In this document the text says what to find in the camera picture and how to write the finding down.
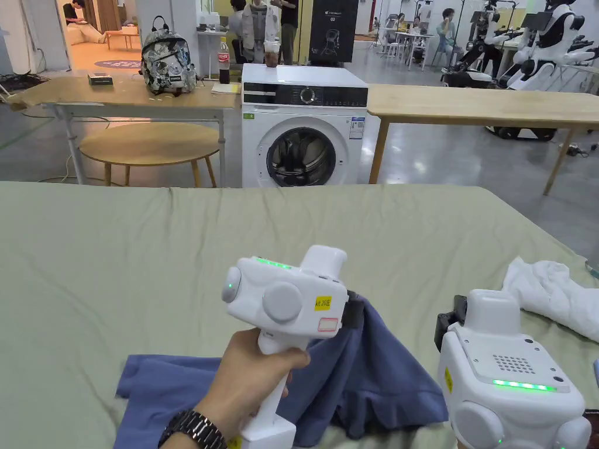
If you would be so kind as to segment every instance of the washing machine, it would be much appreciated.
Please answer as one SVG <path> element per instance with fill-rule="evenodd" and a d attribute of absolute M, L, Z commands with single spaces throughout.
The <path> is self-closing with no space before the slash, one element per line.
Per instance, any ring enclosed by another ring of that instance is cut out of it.
<path fill-rule="evenodd" d="M 368 85 L 342 68 L 243 66 L 242 185 L 355 184 Z"/>

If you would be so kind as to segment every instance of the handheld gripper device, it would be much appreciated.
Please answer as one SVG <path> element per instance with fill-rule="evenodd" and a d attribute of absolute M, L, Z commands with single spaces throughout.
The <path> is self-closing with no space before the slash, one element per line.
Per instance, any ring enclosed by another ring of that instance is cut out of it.
<path fill-rule="evenodd" d="M 264 354 L 305 350 L 313 338 L 332 338 L 341 328 L 349 298 L 338 279 L 347 254 L 315 245 L 299 267 L 261 257 L 242 258 L 229 268 L 222 299 L 230 315 L 260 328 Z M 276 414 L 285 378 L 241 431 L 235 449 L 290 449 L 295 425 Z"/>
<path fill-rule="evenodd" d="M 437 317 L 437 380 L 468 449 L 585 449 L 585 401 L 549 353 L 520 333 L 506 292 L 472 290 Z"/>

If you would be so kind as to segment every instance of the plastic bottle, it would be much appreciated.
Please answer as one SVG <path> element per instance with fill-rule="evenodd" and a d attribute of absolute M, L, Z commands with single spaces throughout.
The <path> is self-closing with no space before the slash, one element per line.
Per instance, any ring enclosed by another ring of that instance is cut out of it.
<path fill-rule="evenodd" d="M 229 46 L 226 44 L 226 37 L 223 36 L 220 38 L 219 47 L 219 81 L 221 84 L 229 84 L 231 82 L 231 75 L 229 73 L 231 63 L 229 58 Z"/>

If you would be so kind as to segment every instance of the paper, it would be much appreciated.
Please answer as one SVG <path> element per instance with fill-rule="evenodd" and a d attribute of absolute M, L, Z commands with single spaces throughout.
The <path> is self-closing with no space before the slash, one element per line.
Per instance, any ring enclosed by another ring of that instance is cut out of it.
<path fill-rule="evenodd" d="M 352 124 L 349 128 L 349 138 L 361 140 L 364 136 L 364 122 L 366 117 L 352 117 Z"/>
<path fill-rule="evenodd" d="M 241 83 L 217 84 L 212 86 L 212 92 L 241 93 Z"/>

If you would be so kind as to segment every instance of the wrist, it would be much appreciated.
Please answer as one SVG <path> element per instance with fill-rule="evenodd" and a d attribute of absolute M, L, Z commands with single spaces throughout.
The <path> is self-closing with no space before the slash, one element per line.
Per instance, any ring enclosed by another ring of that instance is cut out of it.
<path fill-rule="evenodd" d="M 208 418 L 222 433 L 225 440 L 237 436 L 239 428 L 235 419 L 235 410 L 227 406 L 224 401 L 213 401 L 207 395 L 193 409 Z"/>

